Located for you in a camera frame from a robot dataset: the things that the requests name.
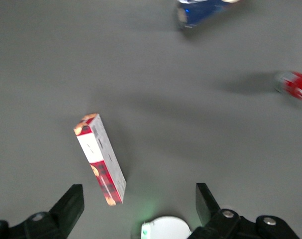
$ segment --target red and white box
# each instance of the red and white box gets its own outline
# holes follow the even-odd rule
[[[110,206],[123,203],[126,181],[99,114],[90,114],[74,128],[77,139]]]

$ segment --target printed pattern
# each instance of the printed pattern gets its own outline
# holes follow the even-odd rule
[[[121,204],[122,201],[120,196],[116,190],[114,182],[109,174],[109,171],[105,165],[104,161],[91,163],[91,167],[94,167],[98,170],[99,175],[95,173],[95,176],[98,180],[98,183],[102,189],[103,195],[110,206],[114,206],[116,204]]]

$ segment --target white circular device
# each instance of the white circular device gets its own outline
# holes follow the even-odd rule
[[[165,216],[144,223],[141,239],[187,239],[190,234],[189,226],[182,219]]]

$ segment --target gray surface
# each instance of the gray surface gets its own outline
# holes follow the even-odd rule
[[[0,0],[0,219],[50,209],[74,183],[71,239],[139,238],[141,222],[200,225],[195,183],[302,238],[302,104],[272,91],[302,72],[302,0],[246,0],[176,31],[173,0]],[[109,207],[73,134],[99,112],[127,180]]]

